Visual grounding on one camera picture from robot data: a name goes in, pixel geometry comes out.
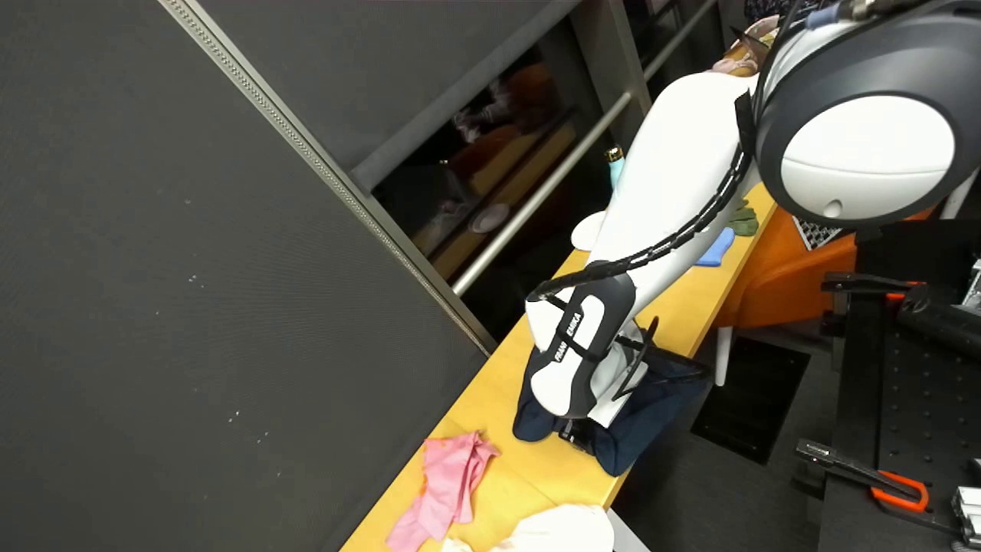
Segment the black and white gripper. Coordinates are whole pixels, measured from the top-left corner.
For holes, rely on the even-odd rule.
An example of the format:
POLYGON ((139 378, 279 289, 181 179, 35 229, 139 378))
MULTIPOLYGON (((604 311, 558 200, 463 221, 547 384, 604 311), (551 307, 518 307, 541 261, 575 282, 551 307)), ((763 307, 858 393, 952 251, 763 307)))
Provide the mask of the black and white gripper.
POLYGON ((644 351, 626 347, 612 347, 597 363, 583 363, 570 378, 570 406, 558 436, 575 442, 588 424, 606 428, 641 386, 647 367, 644 351))

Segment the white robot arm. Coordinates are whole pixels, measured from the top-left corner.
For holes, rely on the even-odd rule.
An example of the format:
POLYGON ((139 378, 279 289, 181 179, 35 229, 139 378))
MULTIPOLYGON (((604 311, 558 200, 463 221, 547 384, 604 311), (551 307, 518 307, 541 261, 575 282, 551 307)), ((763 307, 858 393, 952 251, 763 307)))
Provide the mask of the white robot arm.
POLYGON ((751 76, 695 69, 649 105, 583 268, 527 300, 530 404, 606 428, 652 378, 637 309, 760 184, 785 212, 870 227, 944 202, 981 161, 981 0, 829 0, 778 14, 751 76))

